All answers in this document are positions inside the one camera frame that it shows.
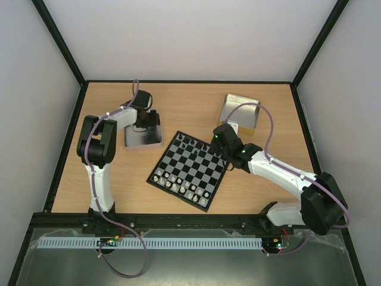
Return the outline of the black frame rail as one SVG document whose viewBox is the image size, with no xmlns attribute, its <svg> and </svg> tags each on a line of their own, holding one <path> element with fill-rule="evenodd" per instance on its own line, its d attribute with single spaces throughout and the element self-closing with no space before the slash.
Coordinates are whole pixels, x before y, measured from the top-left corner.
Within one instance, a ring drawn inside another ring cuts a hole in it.
<svg viewBox="0 0 381 286">
<path fill-rule="evenodd" d="M 293 233 L 290 223 L 273 226 L 261 214 L 117 214 L 115 220 L 138 233 L 150 229 L 222 229 L 265 237 Z M 97 236 L 121 234 L 121 227 L 84 213 L 34 213 L 28 230 L 35 228 L 74 228 Z"/>
</svg>

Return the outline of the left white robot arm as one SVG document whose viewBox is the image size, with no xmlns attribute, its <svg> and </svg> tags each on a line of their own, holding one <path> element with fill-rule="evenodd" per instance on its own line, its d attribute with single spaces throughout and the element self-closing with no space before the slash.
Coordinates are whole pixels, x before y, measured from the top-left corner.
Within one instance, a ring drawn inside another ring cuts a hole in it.
<svg viewBox="0 0 381 286">
<path fill-rule="evenodd" d="M 111 162 L 117 148 L 117 133 L 123 131 L 124 147 L 128 151 L 161 148 L 163 143 L 160 115 L 152 109 L 153 97 L 143 90 L 132 100 L 101 117 L 88 115 L 77 144 L 77 155 L 85 164 L 90 182 L 89 212 L 110 216 L 115 212 L 111 193 Z"/>
</svg>

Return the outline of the black silver chess board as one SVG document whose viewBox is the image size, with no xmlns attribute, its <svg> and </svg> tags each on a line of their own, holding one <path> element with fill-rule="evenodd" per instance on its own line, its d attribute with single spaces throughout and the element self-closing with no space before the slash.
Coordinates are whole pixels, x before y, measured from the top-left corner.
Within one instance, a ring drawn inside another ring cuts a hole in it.
<svg viewBox="0 0 381 286">
<path fill-rule="evenodd" d="M 185 138 L 189 138 L 188 143 L 184 142 Z M 195 141 L 194 145 L 190 144 L 191 140 Z M 196 147 L 198 142 L 202 144 L 201 148 Z M 204 145 L 207 145 L 207 150 L 203 150 Z M 203 212 L 207 212 L 229 165 L 224 157 L 219 154 L 213 154 L 210 151 L 210 146 L 207 142 L 177 131 L 146 182 Z M 200 157 L 198 154 L 195 155 L 193 153 L 195 150 L 198 153 L 200 151 L 205 152 L 205 157 Z M 161 176 L 157 175 L 158 170 L 161 171 Z M 168 178 L 165 178 L 165 173 L 169 173 Z M 157 182 L 153 180 L 154 176 L 158 177 Z M 175 181 L 171 181 L 172 176 L 176 178 Z M 160 178 L 164 179 L 164 184 L 160 184 Z M 177 183 L 179 178 L 182 180 L 181 184 Z M 167 188 L 165 185 L 167 181 L 171 182 L 170 188 Z M 186 182 L 190 183 L 188 187 L 185 187 Z M 173 184 L 177 185 L 175 191 L 172 190 Z M 192 185 L 196 186 L 196 190 L 191 190 Z M 180 192 L 182 186 L 185 188 L 184 193 Z M 202 194 L 198 194 L 199 189 L 203 190 Z M 208 198 L 204 197 L 205 192 L 209 193 Z M 192 198 L 188 198 L 189 193 L 193 194 Z"/>
</svg>

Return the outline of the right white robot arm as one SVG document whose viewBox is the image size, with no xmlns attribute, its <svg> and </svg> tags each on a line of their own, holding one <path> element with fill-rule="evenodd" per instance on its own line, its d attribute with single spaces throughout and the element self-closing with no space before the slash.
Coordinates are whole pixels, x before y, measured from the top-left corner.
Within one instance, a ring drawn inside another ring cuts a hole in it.
<svg viewBox="0 0 381 286">
<path fill-rule="evenodd" d="M 340 228 L 348 206 L 334 177 L 294 168 L 268 155 L 261 147 L 244 144 L 231 125 L 213 130 L 211 151 L 225 157 L 236 169 L 264 177 L 294 195 L 298 203 L 270 203 L 260 218 L 260 228 L 270 234 L 284 225 L 304 225 L 326 235 Z"/>
</svg>

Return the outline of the silver tin with pieces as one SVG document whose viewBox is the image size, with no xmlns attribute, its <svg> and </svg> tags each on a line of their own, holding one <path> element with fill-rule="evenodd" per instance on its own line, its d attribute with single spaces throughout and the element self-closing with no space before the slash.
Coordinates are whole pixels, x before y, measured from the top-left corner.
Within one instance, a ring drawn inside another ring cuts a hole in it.
<svg viewBox="0 0 381 286">
<path fill-rule="evenodd" d="M 148 151 L 164 146 L 161 124 L 147 128 L 129 125 L 124 128 L 124 146 L 127 151 Z"/>
</svg>

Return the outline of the empty gold silver tin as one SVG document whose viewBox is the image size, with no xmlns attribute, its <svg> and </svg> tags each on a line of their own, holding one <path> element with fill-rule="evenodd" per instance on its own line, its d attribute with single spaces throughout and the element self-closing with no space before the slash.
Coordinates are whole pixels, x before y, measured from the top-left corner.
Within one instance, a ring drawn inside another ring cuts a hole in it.
<svg viewBox="0 0 381 286">
<path fill-rule="evenodd" d="M 254 103 L 254 105 L 245 105 L 240 107 L 229 117 L 228 120 L 238 123 L 238 135 L 254 136 L 260 112 L 258 105 L 261 104 L 255 99 L 234 94 L 226 94 L 220 110 L 220 115 L 218 117 L 217 126 L 223 124 L 228 115 L 236 107 L 246 103 Z"/>
</svg>

